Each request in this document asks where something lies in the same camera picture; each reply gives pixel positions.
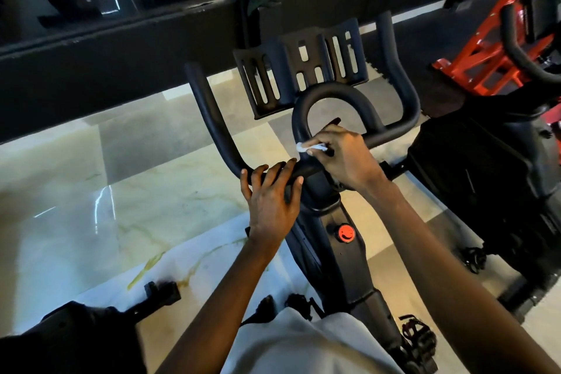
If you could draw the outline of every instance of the left hand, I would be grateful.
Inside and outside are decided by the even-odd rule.
[[[284,188],[294,170],[296,159],[292,158],[284,167],[283,165],[284,162],[280,162],[271,167],[263,182],[262,175],[268,166],[256,168],[251,175],[253,191],[247,182],[247,170],[242,170],[240,178],[242,194],[247,200],[250,213],[248,243],[255,245],[259,253],[269,261],[277,253],[300,212],[304,178],[299,176],[294,181],[290,202],[286,203]]]

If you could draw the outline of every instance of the white tissue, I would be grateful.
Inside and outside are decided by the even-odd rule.
[[[312,145],[311,147],[303,147],[302,146],[302,142],[298,142],[296,144],[296,151],[298,152],[306,152],[309,149],[314,149],[314,150],[321,150],[321,151],[327,151],[327,145],[324,143],[319,143],[319,144],[315,144]]]

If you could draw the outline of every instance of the marble floor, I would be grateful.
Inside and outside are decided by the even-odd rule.
[[[359,86],[386,124],[401,116],[395,90],[368,67]],[[237,71],[209,81],[248,164],[297,156],[291,112],[255,121]],[[361,132],[346,103],[324,100],[310,112],[312,132],[335,117]],[[402,158],[418,133],[372,152]],[[397,185],[434,233],[453,248],[478,238],[413,177]],[[417,314],[439,335],[441,372],[465,372],[432,322],[376,212],[355,192],[342,200],[366,243],[374,284],[397,317]],[[20,333],[69,300],[125,310],[144,299],[148,281],[175,280],[182,299],[142,321],[154,372],[224,275],[245,241],[246,203],[238,180],[210,138],[188,85],[75,120],[0,146],[0,336]],[[479,276],[494,295],[517,277],[491,258]],[[282,305],[291,292],[314,295],[283,244],[248,307],[267,294]],[[561,362],[561,289],[524,327]]]

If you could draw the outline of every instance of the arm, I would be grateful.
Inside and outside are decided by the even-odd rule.
[[[334,156],[319,150],[310,154],[376,210],[432,319],[471,373],[561,373],[514,317],[432,235],[385,177],[361,135],[328,126],[303,145],[319,142],[329,144]]]
[[[263,184],[261,177],[267,166],[255,169],[251,177],[253,192],[247,184],[247,171],[242,171],[242,193],[250,209],[249,238],[157,374],[221,371],[257,282],[299,213],[303,179],[295,181],[290,203],[285,203],[284,188],[296,159],[290,160],[284,168],[283,164],[269,169]]]

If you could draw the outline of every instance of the stationary bike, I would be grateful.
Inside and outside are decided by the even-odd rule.
[[[420,104],[399,62],[390,13],[378,16],[376,24],[388,78],[403,105],[401,120],[384,125],[368,98],[353,87],[368,80],[355,19],[330,29],[309,28],[285,34],[259,47],[235,51],[255,118],[293,108],[295,142],[305,142],[312,137],[307,121],[312,105],[325,98],[337,98],[348,102],[358,112],[366,128],[363,137],[368,148],[411,130],[418,120]],[[301,54],[302,46],[305,46],[306,57]],[[252,168],[237,150],[200,65],[187,63],[185,72],[224,162],[235,176],[239,177],[242,169],[248,169],[251,176]],[[305,86],[301,80],[298,82],[300,74]],[[318,314],[346,312],[353,315],[405,372],[434,373],[437,365],[432,357],[436,337],[412,316],[405,317],[403,335],[400,333],[382,293],[372,283],[364,241],[341,203],[340,192],[344,186],[334,181],[314,157],[305,153],[295,166],[287,192],[298,176],[305,178],[301,212],[286,242],[321,298],[322,308],[316,307]]]
[[[561,75],[544,71],[518,45],[517,10],[501,10],[505,54],[531,81],[508,95],[474,97],[429,119],[407,158],[409,170],[484,240],[463,251],[477,273],[498,254],[523,276],[499,297],[518,321],[561,273],[561,170],[551,127],[541,115],[561,97]]]

